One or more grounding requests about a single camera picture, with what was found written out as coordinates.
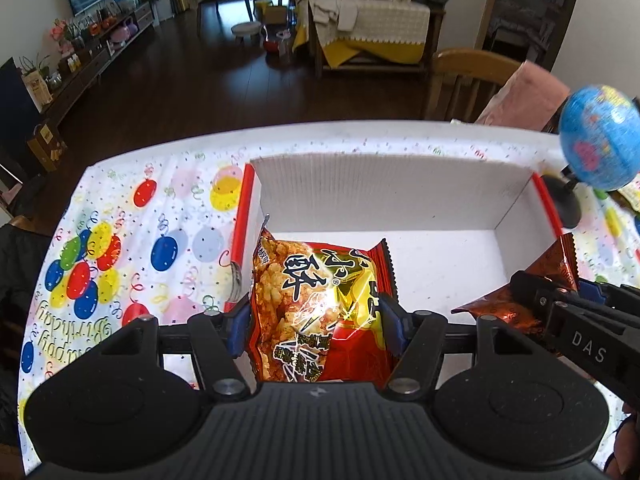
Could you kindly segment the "person right hand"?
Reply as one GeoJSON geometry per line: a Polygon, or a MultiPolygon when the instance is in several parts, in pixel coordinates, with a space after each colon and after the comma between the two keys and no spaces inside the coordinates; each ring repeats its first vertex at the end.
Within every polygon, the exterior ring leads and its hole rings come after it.
{"type": "Polygon", "coordinates": [[[616,429],[614,450],[604,466],[611,479],[638,479],[640,465],[639,413],[630,405],[623,405],[626,418],[616,429]]]}

